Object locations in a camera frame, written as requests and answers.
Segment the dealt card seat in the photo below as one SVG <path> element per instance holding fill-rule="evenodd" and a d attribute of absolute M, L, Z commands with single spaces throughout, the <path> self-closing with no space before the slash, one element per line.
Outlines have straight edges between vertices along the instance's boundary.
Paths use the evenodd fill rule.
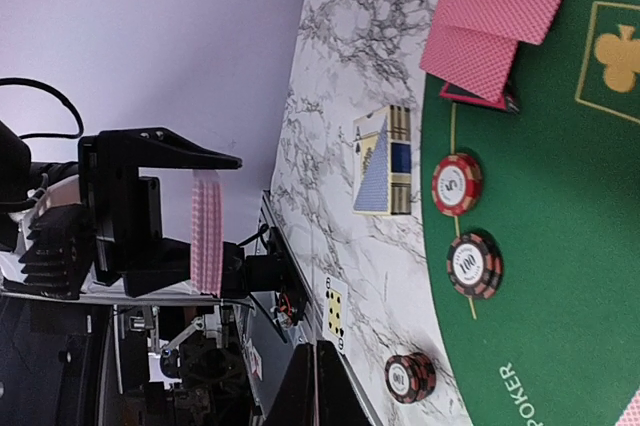
<path fill-rule="evenodd" d="M 516 40 L 447 24 L 454 0 L 439 0 L 420 68 L 490 101 L 499 98 L 517 51 Z"/>
<path fill-rule="evenodd" d="M 637 390 L 615 426 L 640 426 L 640 390 Z"/>

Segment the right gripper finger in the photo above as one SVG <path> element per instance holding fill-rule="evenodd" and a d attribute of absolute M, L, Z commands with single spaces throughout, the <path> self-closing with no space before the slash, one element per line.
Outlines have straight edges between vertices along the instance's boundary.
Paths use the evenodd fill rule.
<path fill-rule="evenodd" d="M 265 423 L 273 426 L 370 426 L 334 345 L 296 346 Z"/>

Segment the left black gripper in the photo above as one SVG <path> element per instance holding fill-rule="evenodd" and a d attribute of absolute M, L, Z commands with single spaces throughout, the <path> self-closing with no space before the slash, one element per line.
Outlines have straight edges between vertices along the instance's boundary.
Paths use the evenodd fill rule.
<path fill-rule="evenodd" d="M 78 143 L 80 192 L 96 237 L 97 282 L 123 278 L 127 296 L 145 296 L 184 281 L 199 294 L 245 295 L 242 247 L 222 242 L 214 258 L 162 239 L 160 185 L 140 169 L 237 170 L 239 157 L 201 147 L 166 128 L 103 131 Z"/>

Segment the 5 chip stack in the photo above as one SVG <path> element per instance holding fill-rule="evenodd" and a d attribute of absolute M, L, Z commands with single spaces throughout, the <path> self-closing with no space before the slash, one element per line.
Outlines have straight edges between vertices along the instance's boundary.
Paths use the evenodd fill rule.
<path fill-rule="evenodd" d="M 459 217 L 479 202 L 484 187 L 478 161 L 467 153 L 444 157 L 432 175 L 431 192 L 436 208 L 444 215 Z"/>

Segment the black red 100 chip stack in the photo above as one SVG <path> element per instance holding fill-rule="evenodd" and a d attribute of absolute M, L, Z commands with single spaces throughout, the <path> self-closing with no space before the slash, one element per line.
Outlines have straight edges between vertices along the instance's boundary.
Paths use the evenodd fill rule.
<path fill-rule="evenodd" d="M 385 364 L 385 382 L 391 396 L 412 404 L 430 396 L 437 384 L 433 362 L 422 352 L 391 356 Z"/>

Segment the red playing card deck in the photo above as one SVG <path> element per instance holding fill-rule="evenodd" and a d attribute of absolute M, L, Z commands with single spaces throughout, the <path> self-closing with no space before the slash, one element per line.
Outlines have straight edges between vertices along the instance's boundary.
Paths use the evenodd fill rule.
<path fill-rule="evenodd" d="M 194 170 L 190 278 L 201 293 L 219 296 L 223 274 L 223 206 L 219 174 Z"/>

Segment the dealt card bottom seat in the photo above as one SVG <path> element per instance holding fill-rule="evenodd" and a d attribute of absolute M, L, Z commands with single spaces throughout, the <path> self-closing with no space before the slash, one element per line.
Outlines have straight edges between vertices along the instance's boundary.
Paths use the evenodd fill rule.
<path fill-rule="evenodd" d="M 640 390 L 637 390 L 615 426 L 640 426 Z"/>

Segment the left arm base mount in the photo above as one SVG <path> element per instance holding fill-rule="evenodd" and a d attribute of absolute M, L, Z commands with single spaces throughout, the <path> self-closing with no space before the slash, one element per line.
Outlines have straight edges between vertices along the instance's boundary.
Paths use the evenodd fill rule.
<path fill-rule="evenodd" d="M 264 253 L 248 255 L 243 261 L 247 290 L 274 294 L 273 321 L 284 319 L 279 329 L 298 326 L 305 319 L 309 295 L 297 263 L 276 226 L 262 224 L 242 246 L 257 242 Z"/>

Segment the black red triangular all-in marker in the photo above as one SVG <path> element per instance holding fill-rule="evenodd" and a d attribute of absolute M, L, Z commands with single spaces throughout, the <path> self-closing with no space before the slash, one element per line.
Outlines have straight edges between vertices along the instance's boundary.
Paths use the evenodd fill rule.
<path fill-rule="evenodd" d="M 490 101 L 450 82 L 444 83 L 439 96 L 443 99 L 459 104 L 490 109 L 508 114 L 520 113 L 519 102 L 510 83 L 506 84 L 503 92 L 495 101 Z"/>

